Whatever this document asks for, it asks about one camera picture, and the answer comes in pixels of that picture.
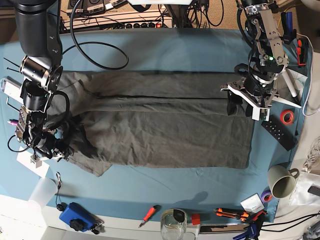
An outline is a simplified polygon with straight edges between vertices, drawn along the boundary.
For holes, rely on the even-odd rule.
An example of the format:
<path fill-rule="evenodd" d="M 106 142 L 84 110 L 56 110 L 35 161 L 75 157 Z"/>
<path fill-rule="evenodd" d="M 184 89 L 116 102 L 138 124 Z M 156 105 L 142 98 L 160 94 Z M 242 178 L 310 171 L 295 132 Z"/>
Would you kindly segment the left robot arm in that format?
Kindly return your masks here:
<path fill-rule="evenodd" d="M 269 0 L 237 1 L 237 24 L 244 41 L 249 45 L 248 62 L 234 67 L 241 79 L 221 87 L 227 92 L 227 114 L 247 103 L 246 115 L 255 121 L 267 121 L 272 101 L 278 97 L 275 81 L 288 66 Z"/>

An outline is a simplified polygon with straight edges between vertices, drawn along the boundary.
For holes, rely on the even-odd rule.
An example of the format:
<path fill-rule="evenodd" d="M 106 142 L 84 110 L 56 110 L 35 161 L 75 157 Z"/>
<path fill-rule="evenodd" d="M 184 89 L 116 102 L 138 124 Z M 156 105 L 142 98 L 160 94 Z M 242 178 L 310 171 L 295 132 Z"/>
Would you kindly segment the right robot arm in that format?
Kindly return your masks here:
<path fill-rule="evenodd" d="M 66 159 L 70 147 L 55 137 L 56 130 L 67 123 L 70 113 L 68 96 L 58 90 L 63 73 L 62 42 L 60 39 L 61 1 L 14 0 L 15 20 L 25 57 L 19 72 L 23 75 L 20 96 L 23 100 L 15 136 L 33 154 L 31 163 L 40 167 L 47 159 Z M 61 120 L 46 127 L 47 111 L 54 96 L 65 99 Z"/>

